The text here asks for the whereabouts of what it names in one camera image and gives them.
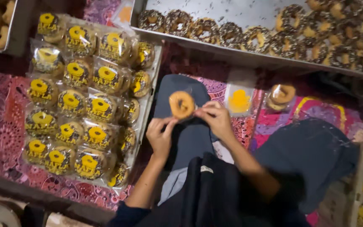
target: person's left hand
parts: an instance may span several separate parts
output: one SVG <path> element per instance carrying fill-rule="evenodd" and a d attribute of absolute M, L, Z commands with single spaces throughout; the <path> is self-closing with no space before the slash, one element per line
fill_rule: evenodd
<path fill-rule="evenodd" d="M 154 150 L 152 157 L 155 159 L 166 162 L 172 142 L 172 131 L 177 122 L 178 119 L 167 117 L 164 119 L 153 118 L 149 123 L 148 130 L 146 131 L 146 137 Z M 166 124 L 167 126 L 165 131 L 161 132 L 163 126 Z"/>

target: leg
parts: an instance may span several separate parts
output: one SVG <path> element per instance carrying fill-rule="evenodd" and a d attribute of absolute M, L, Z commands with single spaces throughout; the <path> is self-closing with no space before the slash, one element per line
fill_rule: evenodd
<path fill-rule="evenodd" d="M 178 90 L 191 92 L 199 107 L 209 101 L 205 86 L 192 78 L 183 75 L 166 75 L 160 83 L 154 117 L 172 116 L 169 96 Z M 202 157 L 204 152 L 214 153 L 211 142 L 211 130 L 199 118 L 192 118 L 176 125 L 172 134 L 172 147 L 166 170 L 177 170 L 188 166 L 194 157 Z"/>

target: white tag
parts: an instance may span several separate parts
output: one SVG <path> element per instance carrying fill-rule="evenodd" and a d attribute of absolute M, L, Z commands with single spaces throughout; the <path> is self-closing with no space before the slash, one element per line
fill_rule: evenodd
<path fill-rule="evenodd" d="M 214 171 L 212 171 L 211 168 L 208 168 L 206 166 L 201 166 L 201 172 L 204 172 L 204 171 L 208 171 L 208 172 L 214 173 Z"/>

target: dark sleeve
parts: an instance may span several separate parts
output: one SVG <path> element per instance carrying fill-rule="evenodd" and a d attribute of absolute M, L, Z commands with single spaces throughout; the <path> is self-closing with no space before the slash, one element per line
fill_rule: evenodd
<path fill-rule="evenodd" d="M 116 216 L 108 222 L 107 227 L 134 226 L 151 212 L 150 209 L 128 207 L 123 201 L 119 204 Z"/>
<path fill-rule="evenodd" d="M 282 187 L 270 203 L 273 222 L 281 227 L 310 227 L 287 188 Z"/>

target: hand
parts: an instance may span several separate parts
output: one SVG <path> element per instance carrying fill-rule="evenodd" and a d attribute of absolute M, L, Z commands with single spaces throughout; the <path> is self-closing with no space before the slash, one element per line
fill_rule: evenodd
<path fill-rule="evenodd" d="M 234 139 L 229 111 L 217 101 L 209 101 L 194 112 L 194 115 L 203 119 L 212 132 L 222 141 Z"/>
<path fill-rule="evenodd" d="M 165 163 L 170 152 L 171 137 L 174 126 L 178 120 L 173 117 L 168 118 L 153 118 L 149 123 L 146 137 L 154 150 L 152 157 Z M 164 125 L 166 125 L 164 132 L 161 132 Z"/>

